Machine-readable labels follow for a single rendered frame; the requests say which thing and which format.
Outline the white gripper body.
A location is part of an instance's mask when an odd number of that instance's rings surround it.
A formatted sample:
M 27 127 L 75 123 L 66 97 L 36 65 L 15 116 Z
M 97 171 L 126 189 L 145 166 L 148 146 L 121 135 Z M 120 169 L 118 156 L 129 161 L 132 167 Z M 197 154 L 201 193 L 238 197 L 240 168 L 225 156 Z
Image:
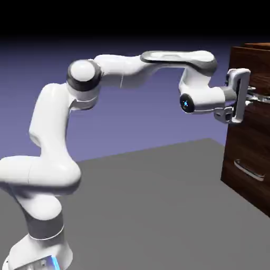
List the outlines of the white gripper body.
M 250 70 L 245 68 L 229 69 L 226 79 L 228 87 L 226 102 L 232 107 L 229 123 L 239 124 L 244 118 Z

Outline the dark wood drawer front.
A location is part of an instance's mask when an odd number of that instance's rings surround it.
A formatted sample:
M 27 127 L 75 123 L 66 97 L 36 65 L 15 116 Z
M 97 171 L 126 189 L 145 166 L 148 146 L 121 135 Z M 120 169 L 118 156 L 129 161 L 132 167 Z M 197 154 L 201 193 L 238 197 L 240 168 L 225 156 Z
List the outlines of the dark wood drawer front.
M 236 168 L 236 159 L 265 175 L 264 181 Z M 260 132 L 227 135 L 221 181 L 270 218 L 270 136 Z
M 246 43 L 232 47 L 229 67 L 250 70 L 249 85 L 254 86 L 256 91 L 247 94 L 270 96 L 270 43 Z M 229 125 L 228 135 L 260 132 L 270 136 L 270 104 L 252 102 L 252 105 L 245 107 L 243 122 Z

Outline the dark wood cabinet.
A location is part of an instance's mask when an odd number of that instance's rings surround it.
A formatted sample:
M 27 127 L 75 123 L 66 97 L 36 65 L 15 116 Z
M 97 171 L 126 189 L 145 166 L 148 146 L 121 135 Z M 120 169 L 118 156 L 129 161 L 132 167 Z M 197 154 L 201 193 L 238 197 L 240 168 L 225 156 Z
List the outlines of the dark wood cabinet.
M 228 126 L 221 180 L 270 218 L 270 42 L 232 47 L 229 66 L 250 69 L 254 89 Z

